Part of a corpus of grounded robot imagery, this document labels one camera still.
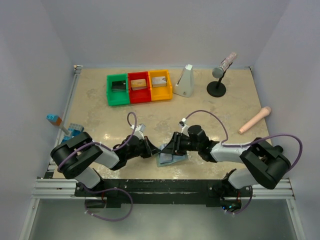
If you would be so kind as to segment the green card holder wallet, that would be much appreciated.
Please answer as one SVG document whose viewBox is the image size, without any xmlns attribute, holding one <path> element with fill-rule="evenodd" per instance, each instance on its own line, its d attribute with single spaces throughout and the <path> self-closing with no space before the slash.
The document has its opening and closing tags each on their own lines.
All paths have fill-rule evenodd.
<svg viewBox="0 0 320 240">
<path fill-rule="evenodd" d="M 159 153 L 156 156 L 156 165 L 158 168 L 169 166 L 169 165 L 172 165 L 175 163 L 177 163 L 177 162 L 173 162 L 173 155 L 172 154 Z"/>
</svg>

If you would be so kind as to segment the white credit card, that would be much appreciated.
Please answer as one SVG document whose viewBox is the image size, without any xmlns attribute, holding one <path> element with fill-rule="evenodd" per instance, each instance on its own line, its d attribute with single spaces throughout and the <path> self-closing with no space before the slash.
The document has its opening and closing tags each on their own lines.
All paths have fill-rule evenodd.
<svg viewBox="0 0 320 240">
<path fill-rule="evenodd" d="M 188 159 L 187 155 L 173 155 L 172 156 L 172 162 L 177 163 Z"/>
</svg>

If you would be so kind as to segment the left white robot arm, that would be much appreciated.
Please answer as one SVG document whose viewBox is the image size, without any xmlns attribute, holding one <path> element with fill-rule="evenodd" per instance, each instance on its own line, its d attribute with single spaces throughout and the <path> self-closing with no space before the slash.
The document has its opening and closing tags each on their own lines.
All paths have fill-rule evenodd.
<svg viewBox="0 0 320 240">
<path fill-rule="evenodd" d="M 135 135 L 128 136 L 119 147 L 109 149 L 94 142 L 87 132 L 82 132 L 55 147 L 50 156 L 58 166 L 58 172 L 66 179 L 77 180 L 86 186 L 92 196 L 98 196 L 103 192 L 104 184 L 101 176 L 90 167 L 92 163 L 116 171 L 123 168 L 128 160 L 150 158 L 160 151 L 146 136 L 142 139 Z"/>
</svg>

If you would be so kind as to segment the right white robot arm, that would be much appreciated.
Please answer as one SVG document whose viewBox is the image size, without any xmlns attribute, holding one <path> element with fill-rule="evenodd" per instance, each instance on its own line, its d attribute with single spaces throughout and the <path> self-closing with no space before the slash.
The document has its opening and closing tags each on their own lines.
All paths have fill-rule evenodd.
<svg viewBox="0 0 320 240">
<path fill-rule="evenodd" d="M 290 161 L 283 155 L 280 146 L 272 146 L 262 138 L 248 145 L 223 145 L 210 140 L 199 125 L 192 125 L 187 134 L 174 132 L 171 140 L 161 150 L 162 154 L 183 156 L 187 152 L 197 152 L 206 162 L 243 163 L 245 168 L 234 169 L 226 174 L 223 192 L 234 196 L 241 188 L 261 185 L 272 190 L 291 168 Z"/>
</svg>

